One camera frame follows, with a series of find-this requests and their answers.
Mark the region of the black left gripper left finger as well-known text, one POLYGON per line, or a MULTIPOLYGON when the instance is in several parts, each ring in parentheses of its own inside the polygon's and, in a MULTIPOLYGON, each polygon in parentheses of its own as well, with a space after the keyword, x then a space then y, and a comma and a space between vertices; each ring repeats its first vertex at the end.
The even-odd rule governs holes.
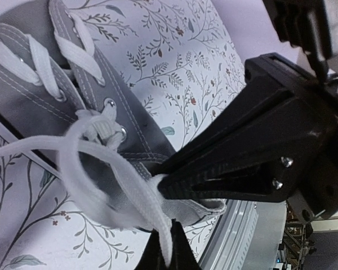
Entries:
POLYGON ((152 230, 143 254, 134 270, 164 270, 166 265, 159 244, 159 233, 152 230))

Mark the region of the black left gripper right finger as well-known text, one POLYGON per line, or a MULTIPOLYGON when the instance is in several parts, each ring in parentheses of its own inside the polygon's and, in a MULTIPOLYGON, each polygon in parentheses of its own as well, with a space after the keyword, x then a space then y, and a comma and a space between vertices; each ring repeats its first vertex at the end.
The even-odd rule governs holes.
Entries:
POLYGON ((174 219, 172 220, 171 236, 173 252, 169 269, 200 270, 201 267, 195 259, 181 223, 174 219))

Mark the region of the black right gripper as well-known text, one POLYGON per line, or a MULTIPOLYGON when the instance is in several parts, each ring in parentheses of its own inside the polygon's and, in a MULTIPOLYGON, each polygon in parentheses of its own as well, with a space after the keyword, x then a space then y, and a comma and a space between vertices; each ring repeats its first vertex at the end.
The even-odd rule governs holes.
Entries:
POLYGON ((245 62, 247 85, 158 169, 167 199, 280 202, 303 219, 338 211, 338 73, 326 82, 277 53, 245 62))

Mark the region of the grey sneaker with red sole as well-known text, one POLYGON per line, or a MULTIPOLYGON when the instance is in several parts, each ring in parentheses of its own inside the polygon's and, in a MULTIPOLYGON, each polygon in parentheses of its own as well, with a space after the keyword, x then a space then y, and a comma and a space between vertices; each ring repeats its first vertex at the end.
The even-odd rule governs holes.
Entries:
POLYGON ((160 127, 62 1, 34 1, 0 16, 2 192, 7 169, 25 156, 44 166, 100 227, 159 233, 166 269, 172 220, 182 227, 222 214, 221 199, 169 200, 153 173, 174 154, 160 127))

